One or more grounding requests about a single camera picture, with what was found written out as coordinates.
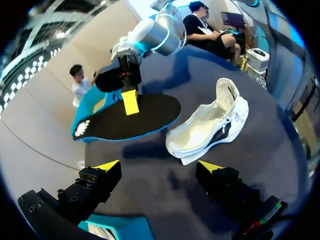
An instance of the hand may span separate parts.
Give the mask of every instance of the hand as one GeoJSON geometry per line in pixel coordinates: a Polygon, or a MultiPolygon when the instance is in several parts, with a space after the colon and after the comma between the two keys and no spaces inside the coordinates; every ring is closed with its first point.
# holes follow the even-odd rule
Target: hand
{"type": "Polygon", "coordinates": [[[218,37],[220,37],[220,33],[218,33],[217,31],[214,31],[212,34],[209,35],[209,39],[212,41],[217,40],[218,37]]]}

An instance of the checkered pattern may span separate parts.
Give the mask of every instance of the checkered pattern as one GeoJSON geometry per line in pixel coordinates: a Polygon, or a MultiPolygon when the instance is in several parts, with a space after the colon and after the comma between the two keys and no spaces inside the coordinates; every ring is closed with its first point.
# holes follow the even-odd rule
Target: checkered pattern
{"type": "MultiPolygon", "coordinates": [[[[50,51],[51,58],[53,58],[60,48],[50,51]]],[[[43,56],[37,57],[23,72],[17,73],[17,77],[10,81],[10,87],[7,86],[3,89],[2,96],[0,99],[0,118],[4,109],[7,108],[8,103],[16,96],[18,90],[23,88],[28,80],[32,79],[34,75],[41,71],[42,68],[47,66],[47,60],[43,56]]]]}

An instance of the shoe insole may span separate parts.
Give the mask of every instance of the shoe insole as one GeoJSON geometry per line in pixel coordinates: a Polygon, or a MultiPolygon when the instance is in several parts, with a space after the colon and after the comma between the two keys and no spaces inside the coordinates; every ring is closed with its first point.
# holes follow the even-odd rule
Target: shoe insole
{"type": "Polygon", "coordinates": [[[225,113],[219,106],[203,106],[188,124],[174,130],[171,139],[182,149],[195,148],[208,139],[213,127],[221,121],[225,113]]]}
{"type": "Polygon", "coordinates": [[[124,141],[139,138],[168,127],[181,112],[179,101],[169,95],[138,95],[137,102],[139,113],[133,115],[126,115],[125,104],[121,100],[81,120],[73,139],[124,141]]]}

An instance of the black shirt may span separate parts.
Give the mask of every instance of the black shirt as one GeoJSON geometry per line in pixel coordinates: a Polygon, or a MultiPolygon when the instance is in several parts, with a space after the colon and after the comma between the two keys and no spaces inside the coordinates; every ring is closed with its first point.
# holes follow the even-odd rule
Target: black shirt
{"type": "MultiPolygon", "coordinates": [[[[192,34],[200,34],[204,35],[205,33],[201,31],[199,28],[204,28],[204,24],[199,20],[199,18],[193,14],[190,14],[185,17],[183,20],[183,24],[185,25],[186,29],[186,35],[192,35],[192,34]]],[[[208,24],[207,28],[211,30],[212,32],[214,31],[214,28],[208,24]]],[[[195,41],[195,40],[188,40],[188,42],[191,45],[194,45],[198,48],[205,49],[208,43],[212,42],[211,40],[202,40],[202,41],[195,41]]]]}

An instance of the white shirt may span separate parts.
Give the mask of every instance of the white shirt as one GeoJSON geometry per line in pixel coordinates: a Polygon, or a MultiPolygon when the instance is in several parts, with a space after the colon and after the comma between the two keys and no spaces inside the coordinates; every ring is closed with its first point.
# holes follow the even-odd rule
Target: white shirt
{"type": "Polygon", "coordinates": [[[202,23],[203,27],[206,29],[208,28],[208,23],[206,23],[205,21],[203,21],[200,17],[197,16],[197,14],[193,13],[192,15],[195,15],[199,21],[202,23]]]}
{"type": "Polygon", "coordinates": [[[72,92],[76,99],[81,101],[82,97],[89,91],[91,88],[90,80],[85,76],[84,79],[82,79],[81,83],[74,82],[72,85],[72,92]]]}

